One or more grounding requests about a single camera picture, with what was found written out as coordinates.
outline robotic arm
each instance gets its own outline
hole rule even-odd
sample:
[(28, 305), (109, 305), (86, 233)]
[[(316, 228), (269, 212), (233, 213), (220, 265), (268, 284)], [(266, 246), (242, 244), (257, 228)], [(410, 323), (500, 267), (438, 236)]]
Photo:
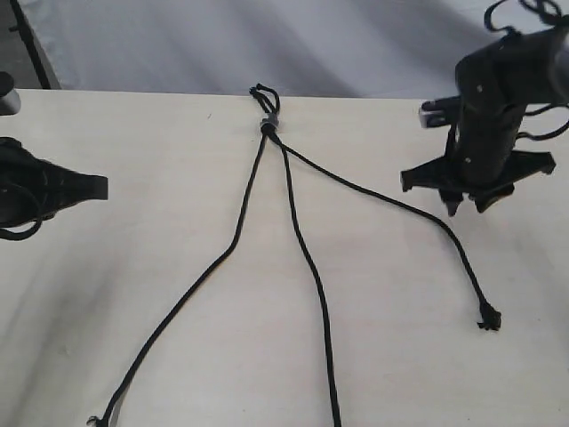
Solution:
[[(553, 28), (523, 35), (512, 27), (496, 29), (488, 9), (491, 31), (507, 31), (501, 40), (462, 59), (455, 70), (460, 95), (425, 102), (424, 127), (449, 125), (445, 154), (401, 172), (403, 191), (412, 187), (437, 189), (449, 215), (456, 214), (463, 194), (482, 213), (514, 192), (514, 183), (538, 172), (553, 173), (550, 153), (513, 150), (516, 140), (542, 141), (569, 128), (534, 136), (520, 133), (525, 116), (534, 116), (569, 102), (569, 22), (550, 0), (519, 0)], [(556, 13), (546, 12), (553, 5)], [(549, 104), (526, 112), (530, 104)]]
[[(0, 116), (20, 111), (14, 81), (0, 72)], [(42, 222), (86, 200), (107, 200), (108, 180), (85, 175), (35, 158), (19, 141), (0, 137), (0, 239), (24, 240)], [(34, 224), (25, 231), (8, 230)]]

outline white tabletop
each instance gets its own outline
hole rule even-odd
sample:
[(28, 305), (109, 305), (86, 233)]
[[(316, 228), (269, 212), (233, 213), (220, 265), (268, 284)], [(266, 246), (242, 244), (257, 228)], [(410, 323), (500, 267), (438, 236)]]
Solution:
[[(110, 200), (0, 242), (0, 425), (102, 415), (148, 335), (231, 239), (259, 144), (247, 98), (21, 91), (0, 134), (109, 177)], [(336, 173), (445, 217), (399, 172), (442, 154), (418, 101), (284, 99), (280, 135)], [(524, 127), (548, 130), (563, 113)], [(569, 414), (569, 138), (550, 177), (449, 220), (502, 329), (432, 224), (292, 161), (301, 227), (323, 278), (346, 426), (565, 426)], [(330, 426), (322, 319), (269, 145), (241, 243), (149, 353), (121, 426)]]

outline white backdrop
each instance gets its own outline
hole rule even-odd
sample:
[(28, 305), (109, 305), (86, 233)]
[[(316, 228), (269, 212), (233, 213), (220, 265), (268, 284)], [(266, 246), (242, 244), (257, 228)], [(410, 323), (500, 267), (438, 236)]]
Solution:
[[(431, 98), (493, 0), (20, 0), (67, 89)], [(569, 0), (559, 3), (569, 10)], [(533, 30), (510, 0), (496, 18)]]

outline knot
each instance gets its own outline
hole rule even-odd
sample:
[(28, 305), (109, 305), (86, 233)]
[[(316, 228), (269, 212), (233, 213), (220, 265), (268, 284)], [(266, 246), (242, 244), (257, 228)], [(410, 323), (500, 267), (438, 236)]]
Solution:
[(87, 420), (87, 425), (92, 425), (93, 427), (108, 427), (108, 422), (101, 420), (98, 416), (92, 416)]
[(482, 322), (478, 323), (480, 329), (485, 329), (486, 331), (498, 331), (500, 329), (501, 313), (496, 311), (488, 301), (480, 303), (480, 315), (482, 316)]
[(260, 122), (260, 131), (263, 135), (275, 133), (278, 128), (278, 117), (276, 113), (268, 113), (266, 118)]

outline table surface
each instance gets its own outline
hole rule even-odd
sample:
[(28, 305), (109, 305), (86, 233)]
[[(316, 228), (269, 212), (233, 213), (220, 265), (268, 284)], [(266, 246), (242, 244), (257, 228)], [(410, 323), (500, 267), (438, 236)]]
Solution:
[[(21, 91), (2, 135), (109, 177), (110, 200), (0, 242), (0, 425), (84, 425), (165, 313), (230, 241), (262, 114), (251, 99)], [(418, 101), (283, 100), (280, 135), (319, 164), (445, 218), (399, 171), (441, 155)], [(550, 130), (563, 113), (524, 127)], [(457, 253), (431, 223), (292, 161), (328, 297), (347, 426), (562, 426), (569, 415), (569, 138), (550, 176), (448, 221), (499, 333), (477, 327)], [(280, 152), (267, 147), (239, 247), (149, 353), (121, 426), (329, 426), (322, 319)]]

